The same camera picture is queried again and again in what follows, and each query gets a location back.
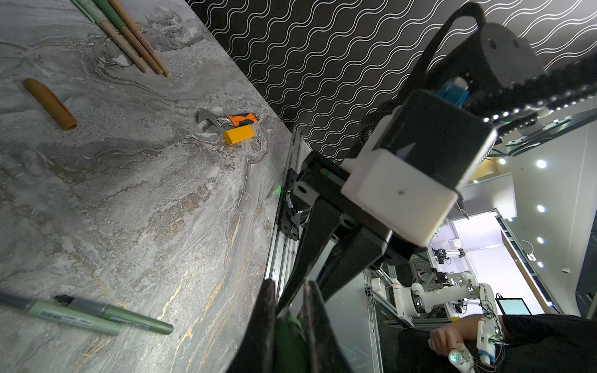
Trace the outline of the operator hand in background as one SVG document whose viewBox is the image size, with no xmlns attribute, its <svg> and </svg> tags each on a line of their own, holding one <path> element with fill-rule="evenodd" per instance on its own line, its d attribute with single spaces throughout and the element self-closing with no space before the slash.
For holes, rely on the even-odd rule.
<svg viewBox="0 0 597 373">
<path fill-rule="evenodd" d="M 428 346 L 438 355 L 447 357 L 460 343 L 477 340 L 478 323 L 482 315 L 468 315 L 430 332 Z"/>
</svg>

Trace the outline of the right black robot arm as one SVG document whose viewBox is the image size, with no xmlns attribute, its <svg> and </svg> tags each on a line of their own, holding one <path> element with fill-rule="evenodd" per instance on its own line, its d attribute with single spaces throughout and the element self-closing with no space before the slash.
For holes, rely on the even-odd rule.
<svg viewBox="0 0 597 373">
<path fill-rule="evenodd" d="M 488 23 L 478 3 L 461 6 L 398 94 L 360 121 L 342 164 L 307 155 L 286 192 L 287 212 L 304 227 L 278 308 L 292 303 L 330 241 L 317 277 L 324 299 L 387 250 L 410 256 L 428 246 L 511 126 L 595 91 L 595 56 L 547 72 L 525 39 Z"/>
</svg>

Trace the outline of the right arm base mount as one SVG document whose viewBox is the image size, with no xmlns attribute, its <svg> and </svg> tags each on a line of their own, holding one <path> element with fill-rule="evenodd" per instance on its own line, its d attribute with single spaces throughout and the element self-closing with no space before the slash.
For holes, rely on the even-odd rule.
<svg viewBox="0 0 597 373">
<path fill-rule="evenodd" d="M 306 224 L 310 206 L 294 194 L 298 174 L 294 169 L 286 172 L 281 189 L 281 205 L 278 213 L 278 228 L 289 239 L 298 241 L 300 230 Z"/>
</svg>

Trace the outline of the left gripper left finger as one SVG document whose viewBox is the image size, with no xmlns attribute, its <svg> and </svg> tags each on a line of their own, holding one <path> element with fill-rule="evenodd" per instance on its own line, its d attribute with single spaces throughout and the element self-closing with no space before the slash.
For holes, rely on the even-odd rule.
<svg viewBox="0 0 597 373">
<path fill-rule="evenodd" d="M 247 330 L 227 372 L 272 372 L 275 326 L 277 321 L 276 286 L 264 280 L 259 290 Z"/>
</svg>

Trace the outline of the green pen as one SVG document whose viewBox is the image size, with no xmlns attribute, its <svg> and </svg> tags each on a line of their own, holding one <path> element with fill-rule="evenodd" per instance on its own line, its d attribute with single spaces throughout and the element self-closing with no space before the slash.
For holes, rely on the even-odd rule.
<svg viewBox="0 0 597 373">
<path fill-rule="evenodd" d="M 99 334 L 118 336 L 123 329 L 119 323 L 114 323 L 94 315 L 72 310 L 65 306 L 59 306 L 50 301 L 25 298 L 6 292 L 1 292 L 1 306 L 20 310 L 31 317 L 73 326 Z"/>
<path fill-rule="evenodd" d="M 70 309 L 94 315 L 104 320 L 148 330 L 157 334 L 170 335 L 174 326 L 160 320 L 141 315 L 107 303 L 95 302 L 70 295 L 56 295 L 54 300 Z"/>
</svg>

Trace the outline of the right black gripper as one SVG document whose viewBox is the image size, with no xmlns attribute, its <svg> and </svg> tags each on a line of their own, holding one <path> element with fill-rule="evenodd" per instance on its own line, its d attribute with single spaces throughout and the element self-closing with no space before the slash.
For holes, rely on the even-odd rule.
<svg viewBox="0 0 597 373">
<path fill-rule="evenodd" d="M 317 276 L 324 302 L 382 255 L 388 264 L 401 266 L 415 254 L 414 244 L 401 239 L 341 193 L 348 177 L 347 171 L 318 152 L 312 151 L 303 161 L 292 193 L 312 209 L 277 312 L 290 306 L 340 223 L 348 230 L 358 225 L 365 228 L 353 231 L 332 248 Z"/>
</svg>

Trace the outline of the orange yellow box cutter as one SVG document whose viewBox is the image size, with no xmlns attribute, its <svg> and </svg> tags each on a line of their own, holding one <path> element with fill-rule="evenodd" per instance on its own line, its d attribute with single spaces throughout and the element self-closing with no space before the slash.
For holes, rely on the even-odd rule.
<svg viewBox="0 0 597 373">
<path fill-rule="evenodd" d="M 253 125 L 259 122 L 260 117 L 255 113 L 241 113 L 226 116 L 223 120 L 225 121 L 223 138 L 228 146 L 232 146 L 255 136 Z"/>
</svg>

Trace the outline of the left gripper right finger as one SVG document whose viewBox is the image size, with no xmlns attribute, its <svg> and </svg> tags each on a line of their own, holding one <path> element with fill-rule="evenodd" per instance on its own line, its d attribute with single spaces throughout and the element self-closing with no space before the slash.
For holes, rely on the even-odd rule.
<svg viewBox="0 0 597 373">
<path fill-rule="evenodd" d="M 311 372 L 352 372 L 334 335 L 323 296 L 315 281 L 304 284 L 302 324 Z"/>
</svg>

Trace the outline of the aluminium front rail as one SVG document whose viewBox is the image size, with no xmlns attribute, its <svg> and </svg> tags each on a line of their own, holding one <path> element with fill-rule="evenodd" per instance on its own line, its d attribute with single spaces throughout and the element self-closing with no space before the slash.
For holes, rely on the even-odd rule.
<svg viewBox="0 0 597 373">
<path fill-rule="evenodd" d="M 308 144 L 306 144 L 301 131 L 295 129 L 292 133 L 292 141 L 289 146 L 283 183 L 278 188 L 277 192 L 278 210 L 275 218 L 271 247 L 265 271 L 265 278 L 272 279 L 275 282 L 277 299 L 281 297 L 281 294 L 289 280 L 295 262 L 295 255 L 297 254 L 299 247 L 299 241 L 289 239 L 278 228 L 278 213 L 280 211 L 281 205 L 281 189 L 285 182 L 286 172 L 289 169 L 294 169 L 299 175 L 303 166 L 303 161 L 311 151 L 312 149 Z"/>
</svg>

